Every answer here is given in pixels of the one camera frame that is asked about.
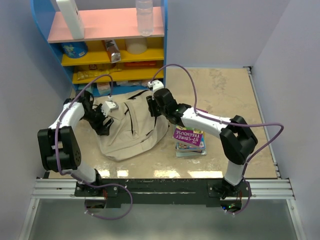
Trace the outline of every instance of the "blue container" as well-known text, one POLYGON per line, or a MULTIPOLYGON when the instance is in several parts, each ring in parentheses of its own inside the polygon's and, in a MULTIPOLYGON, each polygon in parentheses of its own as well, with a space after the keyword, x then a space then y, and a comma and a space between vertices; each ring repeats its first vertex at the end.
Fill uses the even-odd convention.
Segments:
POLYGON ((61 43, 64 53, 71 59, 79 59, 87 54, 88 46, 84 41, 61 43))

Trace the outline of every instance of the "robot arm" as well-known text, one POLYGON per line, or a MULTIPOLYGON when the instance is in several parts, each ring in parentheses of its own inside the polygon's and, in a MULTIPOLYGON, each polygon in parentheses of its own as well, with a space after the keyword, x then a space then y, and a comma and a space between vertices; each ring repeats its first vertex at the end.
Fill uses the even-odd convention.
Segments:
MULTIPOLYGON (((105 101, 93 108, 94 100, 91 94, 84 92, 77 102, 64 115, 58 130, 59 159, 63 173, 72 174, 77 179, 87 183, 95 183, 98 179, 97 171, 81 161, 81 151, 77 143, 74 130, 81 119, 87 120, 98 135, 109 135, 110 126, 114 122, 108 119, 111 111, 117 110, 118 105, 113 101, 105 101)), ((61 114, 70 107, 72 99, 64 102, 61 114)), ((55 153, 55 130, 57 120, 47 129, 38 132, 38 143, 43 167, 48 171, 58 172, 55 153)))
POLYGON ((209 120, 197 115, 190 105, 178 104, 160 81, 150 82, 148 87, 152 89, 152 96, 147 98, 151 116, 164 115, 174 125, 196 128, 221 140, 224 154, 229 162, 222 187, 217 190, 224 196, 235 192, 237 185, 243 179, 246 160, 254 151, 258 140, 249 127, 227 125, 222 121, 247 124, 243 117, 236 115, 234 118, 226 118, 202 112, 202 115, 219 119, 221 122, 209 120))

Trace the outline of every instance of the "purple book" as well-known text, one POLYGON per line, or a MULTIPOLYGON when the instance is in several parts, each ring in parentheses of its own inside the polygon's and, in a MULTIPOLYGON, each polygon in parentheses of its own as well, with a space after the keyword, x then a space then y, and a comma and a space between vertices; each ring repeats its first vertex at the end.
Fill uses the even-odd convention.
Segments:
MULTIPOLYGON (((201 112, 207 113, 207 111, 198 109, 201 112)), ((175 126, 173 138, 178 142, 193 148, 201 148, 201 140, 204 132, 193 127, 175 126)))
POLYGON ((202 135, 202 139, 199 147, 192 147, 190 145, 183 144, 181 142, 177 142, 175 144, 175 149, 177 152, 194 152, 194 153, 202 153, 202 151, 206 150, 205 144, 205 136, 202 135))

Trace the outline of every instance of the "backpack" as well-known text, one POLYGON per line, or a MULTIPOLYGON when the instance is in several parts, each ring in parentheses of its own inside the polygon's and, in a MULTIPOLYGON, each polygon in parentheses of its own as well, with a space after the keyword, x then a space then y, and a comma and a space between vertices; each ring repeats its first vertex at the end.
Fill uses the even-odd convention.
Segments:
MULTIPOLYGON (((121 161, 150 150, 166 134, 168 120, 164 116, 151 117, 147 96, 149 90, 113 95, 118 110, 109 113, 107 121, 113 118, 109 136, 99 135, 98 144, 102 154, 114 161, 121 161)), ((97 104, 107 101, 99 97, 97 104)))

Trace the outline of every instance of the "shelf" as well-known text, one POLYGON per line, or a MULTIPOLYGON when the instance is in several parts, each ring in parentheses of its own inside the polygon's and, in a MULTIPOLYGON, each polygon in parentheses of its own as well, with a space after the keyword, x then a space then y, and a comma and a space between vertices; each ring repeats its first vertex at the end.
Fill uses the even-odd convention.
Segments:
MULTIPOLYGON (((61 61, 62 66, 110 63, 110 59, 108 57, 103 41, 87 41, 86 44, 88 46, 88 52, 85 56, 80 58, 70 58, 66 54, 63 54, 61 61)), ((121 53, 121 63, 165 59, 162 37, 147 38, 148 49, 141 54, 130 54, 129 52, 127 52, 124 39, 117 39, 116 44, 121 53)))
MULTIPOLYGON (((131 81, 131 80, 143 80, 143 79, 151 79, 155 73, 161 68, 161 65, 156 67, 126 67, 122 71, 116 71, 111 73, 110 75, 113 77, 113 80, 116 82, 119 81, 131 81)), ((157 79, 164 78, 164 71, 161 71, 156 76, 157 79)), ((84 80, 77 80, 77 72, 73 74, 72 83, 73 84, 87 84, 90 83, 93 78, 88 78, 84 80)), ((99 78, 96 83, 105 83, 110 82, 110 78, 108 76, 103 76, 99 78)))
MULTIPOLYGON (((74 40, 60 11, 55 13, 48 42, 82 42, 105 39, 141 38, 138 32, 135 8, 81 10, 79 14, 84 24, 84 39, 74 40)), ((161 7, 153 8, 153 34, 165 35, 161 7)))

